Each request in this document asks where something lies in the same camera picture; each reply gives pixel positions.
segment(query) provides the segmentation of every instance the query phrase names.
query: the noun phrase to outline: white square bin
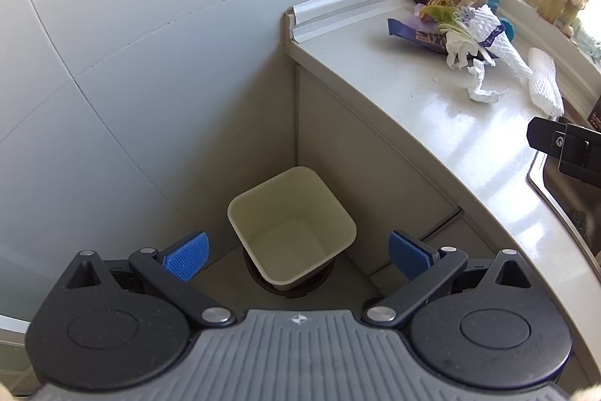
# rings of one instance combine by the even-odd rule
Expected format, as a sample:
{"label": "white square bin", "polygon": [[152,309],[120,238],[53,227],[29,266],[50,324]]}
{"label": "white square bin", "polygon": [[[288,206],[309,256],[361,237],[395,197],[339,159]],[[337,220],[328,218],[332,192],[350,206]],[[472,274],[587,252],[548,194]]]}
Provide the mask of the white square bin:
{"label": "white square bin", "polygon": [[227,216],[263,278],[280,290],[316,274],[357,235],[349,213],[307,167],[235,197]]}

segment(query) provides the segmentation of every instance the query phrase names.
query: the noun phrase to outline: white countertop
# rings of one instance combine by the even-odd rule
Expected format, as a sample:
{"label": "white countertop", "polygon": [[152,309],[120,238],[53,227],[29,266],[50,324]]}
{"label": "white countertop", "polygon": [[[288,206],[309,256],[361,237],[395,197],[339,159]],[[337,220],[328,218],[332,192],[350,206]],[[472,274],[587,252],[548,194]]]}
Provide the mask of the white countertop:
{"label": "white countertop", "polygon": [[445,56],[388,35],[377,14],[308,39],[287,51],[404,154],[428,179],[479,219],[493,241],[509,235],[545,279],[601,366],[601,284],[560,220],[527,182],[535,151],[527,125],[543,116],[527,88],[499,62],[485,89],[510,90],[497,104],[470,100],[467,70]]}

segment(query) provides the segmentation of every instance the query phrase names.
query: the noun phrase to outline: crumpled paper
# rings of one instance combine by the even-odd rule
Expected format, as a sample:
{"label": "crumpled paper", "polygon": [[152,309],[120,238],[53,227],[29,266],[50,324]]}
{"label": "crumpled paper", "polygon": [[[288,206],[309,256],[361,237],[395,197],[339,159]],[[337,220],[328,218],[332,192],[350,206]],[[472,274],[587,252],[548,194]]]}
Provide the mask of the crumpled paper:
{"label": "crumpled paper", "polygon": [[467,87],[470,99],[477,103],[495,104],[501,100],[503,94],[507,91],[485,91],[482,89],[482,82],[485,79],[485,64],[474,59],[474,66],[468,67],[468,72],[474,76],[474,81]]}

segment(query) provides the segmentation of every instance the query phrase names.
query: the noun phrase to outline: stainless steel sink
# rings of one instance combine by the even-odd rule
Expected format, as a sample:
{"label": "stainless steel sink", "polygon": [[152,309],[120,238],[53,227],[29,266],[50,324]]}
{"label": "stainless steel sink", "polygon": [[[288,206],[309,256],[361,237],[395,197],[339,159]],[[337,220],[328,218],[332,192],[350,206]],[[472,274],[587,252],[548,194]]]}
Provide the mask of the stainless steel sink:
{"label": "stainless steel sink", "polygon": [[[564,100],[566,114],[561,123],[591,128],[573,106]],[[581,248],[601,279],[601,189],[562,174],[559,161],[538,152],[528,173],[530,185],[563,221],[567,231]]]}

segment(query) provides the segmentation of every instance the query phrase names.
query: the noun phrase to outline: tissue paper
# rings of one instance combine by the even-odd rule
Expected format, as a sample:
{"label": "tissue paper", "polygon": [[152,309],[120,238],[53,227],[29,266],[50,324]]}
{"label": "tissue paper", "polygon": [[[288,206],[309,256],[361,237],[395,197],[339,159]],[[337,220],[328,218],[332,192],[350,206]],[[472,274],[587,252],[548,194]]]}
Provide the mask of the tissue paper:
{"label": "tissue paper", "polygon": [[468,68],[468,72],[474,76],[474,81],[467,87],[470,99],[478,103],[498,103],[507,91],[485,91],[482,82],[485,79],[485,64],[474,59],[474,66]]}
{"label": "tissue paper", "polygon": [[463,68],[468,66],[468,55],[476,57],[479,52],[482,53],[484,60],[488,64],[493,67],[495,66],[495,62],[488,52],[486,52],[485,49],[482,49],[482,47],[480,47],[473,39],[468,38],[453,29],[443,29],[441,30],[441,33],[444,33],[447,36],[445,47],[448,52],[447,65],[449,68]]}

